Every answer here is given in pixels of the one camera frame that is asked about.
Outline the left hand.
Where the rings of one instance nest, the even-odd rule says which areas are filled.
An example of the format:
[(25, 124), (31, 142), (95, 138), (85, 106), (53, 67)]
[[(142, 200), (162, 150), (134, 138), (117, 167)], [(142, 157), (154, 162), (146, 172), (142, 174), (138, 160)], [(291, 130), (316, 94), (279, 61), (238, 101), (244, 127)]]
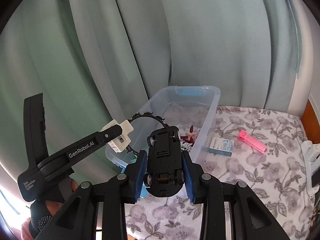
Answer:
[(64, 204), (53, 200), (36, 200), (30, 207), (31, 216), (21, 226), (21, 239), (35, 239), (48, 221)]

